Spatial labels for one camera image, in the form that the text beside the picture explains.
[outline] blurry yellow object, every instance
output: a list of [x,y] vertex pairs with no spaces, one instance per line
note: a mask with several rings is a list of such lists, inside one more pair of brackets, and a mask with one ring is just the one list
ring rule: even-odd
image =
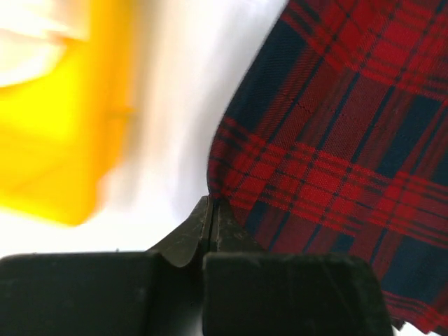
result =
[[68,225],[99,204],[132,106],[134,2],[91,0],[88,40],[48,75],[0,88],[0,205]]

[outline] black clamp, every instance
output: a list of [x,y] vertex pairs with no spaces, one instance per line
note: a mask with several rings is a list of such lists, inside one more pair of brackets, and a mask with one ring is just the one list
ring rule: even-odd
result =
[[392,336],[370,267],[266,253],[203,197],[146,252],[0,260],[1,336]]

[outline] white surface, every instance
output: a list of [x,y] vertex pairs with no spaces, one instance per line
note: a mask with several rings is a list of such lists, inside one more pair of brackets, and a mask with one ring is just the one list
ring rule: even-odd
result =
[[[138,160],[110,177],[108,204],[80,227],[62,229],[0,213],[0,256],[144,250],[207,194],[212,136],[285,0],[158,4]],[[397,335],[421,333],[407,326]]]
[[65,45],[88,37],[88,0],[0,0],[0,87],[53,69]]

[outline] yellow plastic container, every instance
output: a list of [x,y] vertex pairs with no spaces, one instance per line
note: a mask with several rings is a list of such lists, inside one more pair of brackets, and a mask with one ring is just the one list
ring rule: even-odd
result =
[[133,1],[91,0],[88,41],[47,76],[0,88],[0,205],[67,225],[100,203],[132,114]]

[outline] tartan cloth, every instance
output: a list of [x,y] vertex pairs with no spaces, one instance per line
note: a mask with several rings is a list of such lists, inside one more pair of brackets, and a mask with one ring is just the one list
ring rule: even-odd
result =
[[448,328],[447,0],[289,1],[211,146],[211,195],[274,253],[349,253],[391,317]]

